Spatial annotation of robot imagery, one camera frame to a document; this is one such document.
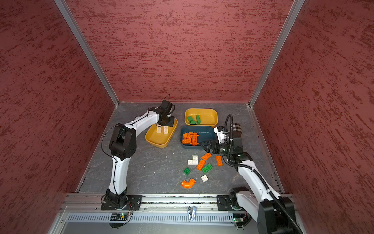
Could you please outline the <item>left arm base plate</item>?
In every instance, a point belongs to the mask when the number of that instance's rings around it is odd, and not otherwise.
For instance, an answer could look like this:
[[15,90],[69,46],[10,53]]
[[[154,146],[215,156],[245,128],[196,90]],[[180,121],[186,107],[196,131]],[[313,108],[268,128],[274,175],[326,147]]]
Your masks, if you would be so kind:
[[101,210],[103,211],[138,211],[142,202],[142,195],[108,196],[102,200]]

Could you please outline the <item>green 2x4 lego plate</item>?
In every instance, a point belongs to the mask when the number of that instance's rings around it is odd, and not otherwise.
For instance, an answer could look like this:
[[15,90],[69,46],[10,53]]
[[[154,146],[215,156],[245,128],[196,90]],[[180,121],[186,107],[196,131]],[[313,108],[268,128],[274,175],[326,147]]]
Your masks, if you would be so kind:
[[197,122],[198,125],[201,124],[201,118],[200,118],[199,115],[196,116],[196,122]]

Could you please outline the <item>green 2x3 lego plate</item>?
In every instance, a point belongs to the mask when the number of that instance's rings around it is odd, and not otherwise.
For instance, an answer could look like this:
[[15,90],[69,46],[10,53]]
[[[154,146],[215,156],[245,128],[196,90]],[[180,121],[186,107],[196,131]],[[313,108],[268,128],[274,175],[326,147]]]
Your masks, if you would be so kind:
[[203,168],[202,168],[202,172],[203,173],[208,173],[209,171],[211,171],[213,169],[213,166],[211,165],[211,164],[207,164],[206,166],[204,166]]

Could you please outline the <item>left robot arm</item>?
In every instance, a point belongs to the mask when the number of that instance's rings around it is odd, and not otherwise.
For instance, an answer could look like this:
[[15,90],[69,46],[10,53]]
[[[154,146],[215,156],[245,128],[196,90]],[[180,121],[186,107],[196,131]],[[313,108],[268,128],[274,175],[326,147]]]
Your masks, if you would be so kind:
[[174,104],[163,100],[160,106],[148,109],[135,120],[126,124],[118,123],[113,127],[109,142],[110,153],[106,153],[112,159],[113,168],[110,185],[103,197],[102,210],[123,210],[133,206],[127,197],[127,174],[131,157],[136,152],[137,136],[154,124],[173,127],[174,110]]

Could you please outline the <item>orange long lego chassis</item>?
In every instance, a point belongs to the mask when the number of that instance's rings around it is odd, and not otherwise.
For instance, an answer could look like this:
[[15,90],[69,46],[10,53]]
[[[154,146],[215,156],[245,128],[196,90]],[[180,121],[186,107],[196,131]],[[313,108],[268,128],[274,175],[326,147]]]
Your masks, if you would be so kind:
[[199,135],[197,133],[191,133],[191,145],[192,146],[197,146],[198,145],[198,142],[197,142],[198,136]]

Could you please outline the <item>white L-shaped lego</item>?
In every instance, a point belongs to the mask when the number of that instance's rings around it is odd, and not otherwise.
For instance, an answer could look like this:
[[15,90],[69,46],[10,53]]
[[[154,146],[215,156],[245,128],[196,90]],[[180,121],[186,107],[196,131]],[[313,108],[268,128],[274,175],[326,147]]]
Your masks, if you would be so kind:
[[198,156],[192,155],[192,159],[188,160],[188,166],[198,165]]

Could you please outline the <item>orange curved lego piece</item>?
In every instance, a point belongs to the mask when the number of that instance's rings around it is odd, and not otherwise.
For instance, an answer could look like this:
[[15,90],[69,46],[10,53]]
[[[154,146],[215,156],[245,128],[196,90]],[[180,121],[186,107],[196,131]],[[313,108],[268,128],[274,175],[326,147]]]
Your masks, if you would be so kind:
[[185,189],[191,189],[196,183],[196,180],[191,178],[189,181],[183,180],[181,186]]

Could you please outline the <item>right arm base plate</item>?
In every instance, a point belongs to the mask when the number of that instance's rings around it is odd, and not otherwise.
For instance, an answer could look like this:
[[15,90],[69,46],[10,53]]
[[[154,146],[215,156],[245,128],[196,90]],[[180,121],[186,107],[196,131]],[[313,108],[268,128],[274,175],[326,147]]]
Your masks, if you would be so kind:
[[237,203],[237,200],[232,195],[218,195],[217,208],[219,211],[242,211],[243,208]]

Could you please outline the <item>orange 2x4 lego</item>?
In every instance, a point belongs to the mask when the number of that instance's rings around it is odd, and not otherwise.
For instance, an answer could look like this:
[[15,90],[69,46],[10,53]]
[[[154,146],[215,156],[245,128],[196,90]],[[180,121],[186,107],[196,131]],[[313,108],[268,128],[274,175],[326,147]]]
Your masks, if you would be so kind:
[[190,138],[183,139],[182,144],[191,145],[192,144],[192,139],[190,139]]

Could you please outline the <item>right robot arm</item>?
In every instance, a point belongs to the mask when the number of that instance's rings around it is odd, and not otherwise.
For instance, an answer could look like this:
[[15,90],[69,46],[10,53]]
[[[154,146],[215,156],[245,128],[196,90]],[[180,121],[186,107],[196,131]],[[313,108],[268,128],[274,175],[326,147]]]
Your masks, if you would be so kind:
[[250,191],[235,188],[231,191],[231,205],[244,209],[256,221],[260,234],[302,234],[296,221],[294,204],[290,198],[276,192],[258,171],[252,157],[242,146],[219,143],[216,140],[203,141],[202,148],[213,154],[227,157],[229,166],[244,178]]

